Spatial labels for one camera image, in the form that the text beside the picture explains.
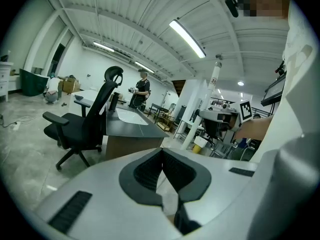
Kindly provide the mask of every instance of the black office chair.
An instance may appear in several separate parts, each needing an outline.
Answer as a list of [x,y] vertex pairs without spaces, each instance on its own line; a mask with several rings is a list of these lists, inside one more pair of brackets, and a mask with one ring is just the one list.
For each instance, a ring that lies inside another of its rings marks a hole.
[[84,157],[82,151],[84,150],[98,150],[101,152],[101,147],[97,145],[102,142],[102,117],[105,113],[99,114],[103,106],[106,104],[112,91],[122,84],[123,69],[119,66],[109,67],[104,74],[105,83],[101,87],[95,101],[86,116],[86,108],[90,105],[84,103],[82,100],[75,100],[74,102],[81,105],[82,117],[76,114],[67,113],[62,117],[52,114],[50,112],[43,113],[43,118],[51,122],[49,126],[44,128],[44,133],[57,141],[58,146],[62,146],[69,152],[55,165],[58,171],[61,170],[61,164],[66,161],[73,154],[78,154],[87,167],[89,163]]

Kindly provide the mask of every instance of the doorway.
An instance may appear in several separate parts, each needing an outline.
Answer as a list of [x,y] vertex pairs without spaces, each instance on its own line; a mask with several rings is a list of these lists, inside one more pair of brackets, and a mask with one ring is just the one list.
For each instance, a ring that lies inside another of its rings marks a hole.
[[48,77],[50,76],[51,73],[56,73],[59,60],[60,60],[61,55],[64,52],[65,48],[66,47],[64,45],[59,43],[59,46],[58,46],[58,48],[56,49],[56,51],[55,51],[55,53],[53,55],[53,58],[52,58],[52,61],[51,61],[51,65],[50,65],[50,68],[48,70],[48,74],[47,74]]

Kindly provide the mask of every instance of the black shirt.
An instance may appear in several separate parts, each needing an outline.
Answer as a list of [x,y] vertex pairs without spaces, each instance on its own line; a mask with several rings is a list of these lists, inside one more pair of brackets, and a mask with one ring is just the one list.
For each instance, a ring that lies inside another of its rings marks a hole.
[[[140,80],[139,82],[136,83],[135,87],[138,88],[138,92],[148,92],[150,91],[150,82],[148,79],[144,81]],[[145,95],[140,95],[140,94],[137,94],[136,96],[145,97]]]

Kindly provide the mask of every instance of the ceiling light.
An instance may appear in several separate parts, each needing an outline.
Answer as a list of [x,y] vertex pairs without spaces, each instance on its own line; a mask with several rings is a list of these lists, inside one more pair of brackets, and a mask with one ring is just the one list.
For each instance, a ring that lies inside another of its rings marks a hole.
[[169,24],[171,28],[173,28],[187,43],[188,45],[195,51],[195,53],[199,56],[199,58],[205,58],[206,54],[202,50],[199,44],[197,44],[196,40],[188,33],[188,31],[175,19],[171,21]]
[[95,46],[98,46],[98,47],[100,47],[100,48],[102,48],[102,49],[105,49],[105,50],[108,50],[108,51],[110,51],[110,52],[115,52],[115,50],[114,49],[111,49],[111,48],[109,48],[108,46],[105,46],[105,45],[103,45],[103,44],[101,44],[101,43],[98,43],[98,42],[93,42],[93,44],[95,45]]
[[147,68],[145,65],[142,65],[142,64],[139,63],[138,61],[136,61],[135,64],[137,64],[137,65],[140,66],[141,68],[144,68],[145,70],[150,71],[151,73],[154,73],[153,70],[151,70],[150,68]]

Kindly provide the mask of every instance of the concrete floor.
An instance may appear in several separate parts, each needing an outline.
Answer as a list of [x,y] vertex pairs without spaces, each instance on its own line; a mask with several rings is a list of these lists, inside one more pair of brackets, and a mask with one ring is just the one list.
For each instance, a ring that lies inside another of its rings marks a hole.
[[[50,123],[42,114],[46,111],[62,116],[68,112],[70,96],[62,93],[56,104],[46,104],[43,96],[27,97],[21,93],[9,95],[9,102],[0,100],[0,114],[4,116],[4,125],[22,117],[32,117],[28,124],[21,124],[18,130],[14,125],[0,126],[0,174],[11,197],[21,205],[34,210],[40,202],[56,191],[68,180],[86,169],[80,157],[73,155],[57,171],[55,164],[67,150],[57,146],[57,142],[47,137],[43,130]],[[180,148],[182,140],[173,139],[173,134],[162,142],[162,148]],[[91,164],[105,161],[106,145],[102,152],[87,150],[83,154]],[[162,172],[158,179],[157,191],[163,199],[164,214],[173,215],[177,210],[178,194]]]

